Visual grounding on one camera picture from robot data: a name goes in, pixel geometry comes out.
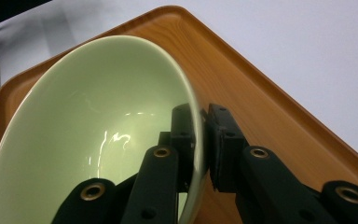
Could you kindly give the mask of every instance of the white table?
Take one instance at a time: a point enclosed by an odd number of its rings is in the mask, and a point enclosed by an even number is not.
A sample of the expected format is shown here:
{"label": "white table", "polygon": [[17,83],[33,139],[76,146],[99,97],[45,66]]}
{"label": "white table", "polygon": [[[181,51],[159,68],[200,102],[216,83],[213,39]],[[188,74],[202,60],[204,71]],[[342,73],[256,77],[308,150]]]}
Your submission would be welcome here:
{"label": "white table", "polygon": [[0,23],[2,83],[164,5],[189,10],[358,152],[358,0],[53,0]]}

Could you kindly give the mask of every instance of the green bowl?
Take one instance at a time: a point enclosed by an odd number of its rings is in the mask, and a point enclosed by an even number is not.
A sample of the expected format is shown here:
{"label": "green bowl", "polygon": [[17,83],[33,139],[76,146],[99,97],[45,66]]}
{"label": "green bowl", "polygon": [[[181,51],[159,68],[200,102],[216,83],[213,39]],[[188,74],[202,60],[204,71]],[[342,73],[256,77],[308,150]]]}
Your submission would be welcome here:
{"label": "green bowl", "polygon": [[190,104],[197,144],[180,222],[197,213],[203,187],[202,123],[194,92],[174,59],[133,36],[75,49],[26,95],[0,144],[0,223],[49,223],[71,190],[93,177],[119,184]]}

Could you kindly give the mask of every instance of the bowl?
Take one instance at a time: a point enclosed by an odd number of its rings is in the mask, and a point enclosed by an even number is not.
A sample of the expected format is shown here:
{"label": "bowl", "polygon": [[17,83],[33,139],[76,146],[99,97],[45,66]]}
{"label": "bowl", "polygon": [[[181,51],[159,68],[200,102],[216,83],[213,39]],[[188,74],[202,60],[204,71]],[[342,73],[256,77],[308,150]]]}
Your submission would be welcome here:
{"label": "bowl", "polygon": [[176,61],[134,36],[85,44],[55,63],[26,95],[0,143],[0,223],[49,223],[71,190],[93,177],[116,185],[189,104],[197,144],[180,222],[197,213],[205,174],[202,121]]}

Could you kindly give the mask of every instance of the metal screw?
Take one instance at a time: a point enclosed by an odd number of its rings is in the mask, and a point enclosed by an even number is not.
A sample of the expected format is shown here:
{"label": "metal screw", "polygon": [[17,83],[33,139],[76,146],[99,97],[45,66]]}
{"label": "metal screw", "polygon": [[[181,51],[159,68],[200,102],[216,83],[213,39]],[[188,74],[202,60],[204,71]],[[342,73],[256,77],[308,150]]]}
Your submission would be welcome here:
{"label": "metal screw", "polygon": [[264,158],[269,156],[267,151],[264,150],[264,149],[261,149],[261,148],[253,148],[253,149],[251,149],[251,154],[252,154],[252,156],[260,158],[260,159],[264,159]]}
{"label": "metal screw", "polygon": [[358,191],[348,187],[336,187],[336,194],[350,203],[358,203]]}
{"label": "metal screw", "polygon": [[154,150],[155,157],[167,157],[171,154],[170,150],[165,147],[160,147]]}
{"label": "metal screw", "polygon": [[104,192],[105,186],[103,183],[93,183],[83,188],[80,198],[84,201],[94,201],[103,196]]}

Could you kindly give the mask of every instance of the orange tray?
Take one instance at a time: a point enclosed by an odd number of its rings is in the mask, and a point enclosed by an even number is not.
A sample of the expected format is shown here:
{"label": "orange tray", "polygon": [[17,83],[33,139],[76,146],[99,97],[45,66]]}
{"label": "orange tray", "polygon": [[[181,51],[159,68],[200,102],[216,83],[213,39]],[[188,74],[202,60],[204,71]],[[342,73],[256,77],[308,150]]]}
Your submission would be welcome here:
{"label": "orange tray", "polygon": [[[185,9],[160,7],[95,38],[108,35],[140,36],[167,50],[203,108],[227,107],[249,142],[272,149],[302,183],[317,190],[338,179],[358,185],[358,154]],[[69,51],[1,88],[0,140],[28,90]],[[241,223],[234,195],[214,192],[208,181],[196,223]]]}

